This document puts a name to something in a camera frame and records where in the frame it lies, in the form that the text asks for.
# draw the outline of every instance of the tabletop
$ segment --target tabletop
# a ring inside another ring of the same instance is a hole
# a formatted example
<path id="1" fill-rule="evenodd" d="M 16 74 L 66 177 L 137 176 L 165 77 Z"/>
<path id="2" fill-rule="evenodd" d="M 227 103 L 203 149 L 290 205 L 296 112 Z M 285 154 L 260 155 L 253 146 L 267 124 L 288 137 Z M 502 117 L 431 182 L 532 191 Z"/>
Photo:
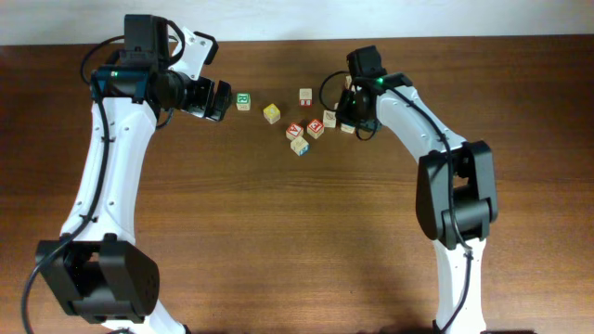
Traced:
<path id="1" fill-rule="evenodd" d="M 493 149 L 499 217 L 482 264 L 490 329 L 594 331 L 594 36 L 221 43 L 203 75 L 252 96 L 223 122 L 177 112 L 151 139 L 136 245 L 160 268 L 160 299 L 198 333 L 405 333 L 438 303 L 431 241 L 417 222 L 417 165 L 387 128 L 339 129 L 302 157 L 285 130 L 321 118 L 318 87 L 376 45 L 453 131 Z M 0 47 L 0 324 L 41 239 L 75 200 L 91 135 L 78 67 L 90 45 Z M 91 62 L 96 67 L 109 50 Z M 335 91 L 340 82 L 329 85 Z M 298 105 L 312 88 L 314 106 Z M 275 103 L 281 118 L 262 113 Z M 40 333 L 104 333 L 64 315 L 43 279 Z"/>

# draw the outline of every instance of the white wall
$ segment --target white wall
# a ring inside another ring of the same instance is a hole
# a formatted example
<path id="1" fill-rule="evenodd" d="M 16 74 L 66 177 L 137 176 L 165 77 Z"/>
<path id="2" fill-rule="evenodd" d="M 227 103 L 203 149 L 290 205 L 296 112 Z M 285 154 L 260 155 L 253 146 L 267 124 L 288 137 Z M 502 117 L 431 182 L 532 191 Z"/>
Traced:
<path id="1" fill-rule="evenodd" d="M 0 45 L 99 42 L 126 13 L 220 41 L 594 33 L 594 0 L 0 0 Z"/>

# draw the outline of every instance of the green cube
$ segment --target green cube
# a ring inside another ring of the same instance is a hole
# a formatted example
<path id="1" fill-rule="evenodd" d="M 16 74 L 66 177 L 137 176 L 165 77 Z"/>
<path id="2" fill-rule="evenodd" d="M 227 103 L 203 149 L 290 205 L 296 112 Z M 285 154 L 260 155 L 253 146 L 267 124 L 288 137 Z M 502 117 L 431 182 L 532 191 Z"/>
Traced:
<path id="1" fill-rule="evenodd" d="M 238 93 L 237 106 L 238 110 L 249 111 L 252 100 L 249 93 Z"/>

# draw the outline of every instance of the toy block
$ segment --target toy block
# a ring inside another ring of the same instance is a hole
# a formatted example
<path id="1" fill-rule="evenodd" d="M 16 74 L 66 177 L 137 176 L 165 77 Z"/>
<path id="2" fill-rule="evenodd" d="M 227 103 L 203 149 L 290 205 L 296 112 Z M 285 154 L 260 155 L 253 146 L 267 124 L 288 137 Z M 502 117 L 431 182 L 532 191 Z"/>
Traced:
<path id="1" fill-rule="evenodd" d="M 324 133 L 324 124 L 318 120 L 313 120 L 307 125 L 307 133 L 314 139 L 318 139 Z"/>
<path id="2" fill-rule="evenodd" d="M 298 156 L 302 156 L 309 150 L 309 143 L 302 136 L 298 136 L 293 141 L 291 141 L 291 149 L 295 152 Z"/>
<path id="3" fill-rule="evenodd" d="M 324 110 L 324 127 L 335 128 L 336 127 L 336 112 L 330 110 Z"/>
<path id="4" fill-rule="evenodd" d="M 278 110 L 277 106 L 273 103 L 264 108 L 264 117 L 269 123 L 274 124 L 276 121 L 280 120 L 280 110 Z"/>
<path id="5" fill-rule="evenodd" d="M 237 106 L 238 110 L 249 111 L 252 105 L 249 93 L 238 93 Z"/>
<path id="6" fill-rule="evenodd" d="M 302 107 L 311 107 L 313 94 L 311 88 L 302 88 L 299 90 L 299 105 Z"/>
<path id="7" fill-rule="evenodd" d="M 354 126 L 351 126 L 349 124 L 345 124 L 345 123 L 342 123 L 341 124 L 341 130 L 343 130 L 347 134 L 354 134 L 355 133 L 355 127 Z"/>
<path id="8" fill-rule="evenodd" d="M 290 141 L 292 141 L 295 138 L 297 138 L 298 136 L 303 136 L 303 127 L 301 127 L 295 123 L 291 123 L 291 125 L 287 129 L 287 138 Z"/>

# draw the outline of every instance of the wooden table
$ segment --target wooden table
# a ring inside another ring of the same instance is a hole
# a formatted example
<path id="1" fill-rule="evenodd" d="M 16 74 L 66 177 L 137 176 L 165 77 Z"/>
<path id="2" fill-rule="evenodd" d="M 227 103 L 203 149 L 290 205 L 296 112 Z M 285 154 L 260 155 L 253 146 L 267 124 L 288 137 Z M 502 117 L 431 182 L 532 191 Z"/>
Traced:
<path id="1" fill-rule="evenodd" d="M 369 142 L 328 129 L 297 157 L 284 131 L 319 118 L 297 105 L 375 44 L 458 134 L 494 151 L 500 215 L 483 262 L 492 329 L 594 331 L 594 36 L 221 43 L 204 74 L 252 94 L 221 123 L 177 112 L 152 138 L 136 202 L 137 246 L 161 300 L 199 333 L 393 333 L 437 307 L 430 241 L 415 215 L 416 164 L 389 130 Z M 58 236 L 90 137 L 88 45 L 0 48 L 0 328 L 40 239 Z M 262 108 L 279 106 L 269 125 Z M 62 313 L 42 279 L 39 333 L 106 330 Z"/>

